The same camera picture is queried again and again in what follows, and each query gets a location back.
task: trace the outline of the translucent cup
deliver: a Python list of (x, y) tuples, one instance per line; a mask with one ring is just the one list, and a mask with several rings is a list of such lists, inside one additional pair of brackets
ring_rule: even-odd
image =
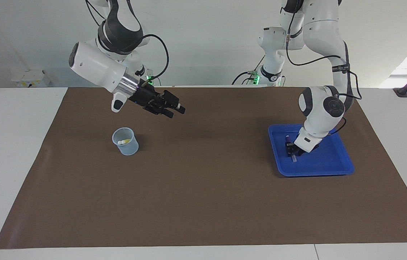
[[(119, 144), (118, 141), (128, 140), (125, 144)], [(117, 129), (112, 135), (112, 142), (118, 147), (123, 155), (134, 155), (138, 149), (139, 144), (135, 138), (135, 132), (128, 127)]]

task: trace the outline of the power outlet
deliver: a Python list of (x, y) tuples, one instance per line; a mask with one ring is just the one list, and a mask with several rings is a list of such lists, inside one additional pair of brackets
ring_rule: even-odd
[(48, 87), (51, 82), (42, 70), (16, 72), (11, 81), (16, 87)]

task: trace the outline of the green light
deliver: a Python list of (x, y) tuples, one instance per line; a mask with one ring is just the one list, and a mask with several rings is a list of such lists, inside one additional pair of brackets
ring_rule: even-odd
[(260, 76), (259, 76), (259, 75), (257, 75), (257, 76), (255, 77), (255, 79), (253, 80), (253, 84), (254, 84), (254, 85), (257, 85), (258, 82), (260, 82)]
[(146, 78), (149, 81), (152, 77), (151, 76), (146, 76)]

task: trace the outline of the wire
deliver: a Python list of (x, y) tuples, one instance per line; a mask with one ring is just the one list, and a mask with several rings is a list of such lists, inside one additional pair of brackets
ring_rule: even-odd
[(285, 85), (285, 82), (287, 81), (287, 77), (286, 76), (281, 76), (281, 80), (282, 78), (284, 78), (284, 83), (282, 84), (282, 87)]
[(248, 74), (248, 71), (242, 72), (242, 73), (239, 74), (237, 77), (235, 77), (235, 79), (234, 79), (232, 85), (235, 83), (235, 81), (237, 81), (237, 79), (239, 79), (241, 76), (243, 76), (243, 75), (245, 75), (245, 74)]
[(162, 76), (162, 75), (165, 73), (165, 71), (167, 70), (167, 68), (169, 67), (169, 64), (170, 64), (170, 55), (169, 55), (169, 50), (167, 49), (167, 46), (165, 45), (164, 41), (163, 41), (159, 36), (157, 36), (157, 35), (155, 35), (155, 34), (146, 34), (146, 35), (142, 36), (141, 38), (137, 39), (134, 43), (130, 44), (129, 46), (127, 46), (127, 47), (125, 47), (124, 49), (121, 50), (121, 51), (123, 51), (123, 50), (125, 50), (125, 49), (129, 49), (129, 48), (131, 48), (132, 46), (141, 43), (141, 41), (143, 41), (144, 39), (149, 38), (149, 37), (156, 38), (157, 40), (160, 41), (160, 43), (162, 43), (162, 46), (163, 46), (163, 48), (164, 48), (164, 50), (165, 50), (165, 54), (167, 55), (167, 64), (165, 64), (164, 69), (163, 69), (159, 74), (157, 74), (156, 76), (150, 77), (150, 79), (148, 79), (146, 82), (144, 82), (144, 83), (141, 85), (141, 87), (146, 86), (149, 82), (152, 82), (154, 79), (156, 79), (156, 78)]
[[(290, 25), (289, 25), (289, 30), (287, 31), (287, 35), (289, 35), (289, 36), (290, 36), (290, 30), (291, 30), (291, 28), (292, 28), (293, 20), (294, 20), (294, 18), (295, 18), (295, 14), (298, 12), (298, 3), (299, 3), (299, 0), (296, 0), (295, 12), (294, 12), (293, 15), (292, 15), (292, 19), (291, 19)], [(316, 62), (316, 61), (320, 61), (320, 60), (327, 59), (327, 58), (338, 58), (338, 59), (341, 59), (341, 57), (338, 56), (338, 55), (328, 55), (328, 56), (321, 57), (321, 58), (319, 58), (319, 59), (315, 59), (314, 61), (306, 62), (306, 63), (304, 63), (304, 64), (296, 64), (296, 63), (294, 63), (294, 62), (290, 59), (290, 56), (289, 56), (289, 41), (290, 41), (290, 38), (288, 38), (288, 40), (286, 41), (286, 44), (285, 44), (285, 51), (286, 51), (286, 54), (287, 54), (287, 58), (289, 59), (289, 62), (290, 62), (291, 64), (295, 65), (295, 66), (304, 66), (304, 65), (312, 64), (312, 63), (314, 63), (314, 62)]]
[(352, 71), (350, 71), (350, 70), (348, 70), (348, 72), (349, 72), (350, 74), (354, 75), (355, 78), (356, 78), (356, 89), (357, 89), (357, 93), (359, 94), (359, 97), (353, 96), (353, 95), (349, 95), (349, 94), (344, 94), (344, 93), (337, 94), (336, 96), (347, 96), (347, 97), (349, 97), (349, 98), (354, 98), (354, 99), (362, 100), (362, 95), (360, 94), (360, 91), (359, 91), (359, 82), (358, 82), (358, 79), (357, 79), (357, 75), (356, 75), (356, 73), (354, 73), (354, 72), (352, 72)]
[(98, 23), (98, 21), (96, 21), (96, 18), (95, 18), (95, 16), (93, 15), (93, 12), (91, 11), (91, 9), (90, 9), (90, 7), (89, 7), (89, 2), (88, 2), (88, 0), (85, 0), (85, 4), (87, 5), (88, 11), (89, 11), (89, 13), (91, 14), (91, 17), (93, 18), (93, 20), (95, 21), (95, 23), (96, 23), (98, 26), (100, 26), (99, 23)]
[(256, 71), (256, 69), (258, 69), (258, 66), (261, 64), (261, 62), (264, 60), (265, 57), (266, 57), (266, 54), (264, 54), (263, 58), (261, 58), (260, 62), (258, 62), (258, 65), (255, 67), (254, 71)]
[(106, 20), (106, 18), (105, 18), (103, 15), (101, 15), (101, 13), (99, 13), (98, 10), (97, 10), (88, 0), (85, 0), (85, 1), (88, 3), (88, 5), (91, 6), (91, 8), (93, 8), (93, 10), (94, 10), (99, 16), (101, 16), (104, 20)]
[(343, 118), (343, 120), (344, 120), (343, 125), (342, 125), (338, 130), (334, 131), (333, 133), (329, 133), (329, 135), (335, 135), (335, 134), (338, 133), (341, 129), (343, 129), (343, 127), (345, 127), (345, 125), (346, 125), (346, 123), (347, 123), (347, 120), (346, 120), (345, 117), (342, 117), (342, 118)]
[(252, 79), (252, 78), (246, 78), (246, 79), (244, 79), (244, 80), (242, 81), (242, 85), (245, 83), (245, 81), (247, 81), (247, 84), (248, 84), (248, 81), (252, 81), (252, 80), (254, 80), (254, 79)]

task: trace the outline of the white wall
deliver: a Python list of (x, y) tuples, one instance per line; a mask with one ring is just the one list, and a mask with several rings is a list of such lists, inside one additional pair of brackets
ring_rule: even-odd
[[(258, 34), (277, 25), (280, 2), (132, 0), (141, 23), (169, 48), (164, 85), (229, 84), (238, 73), (253, 69), (263, 56)], [(377, 87), (407, 56), (406, 0), (344, 0), (340, 22), (351, 68), (363, 87)], [(25, 66), (45, 69), (56, 86), (89, 86), (67, 60), (75, 42), (95, 35), (83, 0), (0, 0), (0, 87), (12, 86), (9, 71)], [(157, 41), (151, 39), (139, 52), (155, 72), (162, 69), (165, 55)], [(291, 57), (302, 62), (318, 55), (304, 49)], [(332, 83), (328, 61), (302, 68), (286, 63), (284, 74), (288, 85)]]

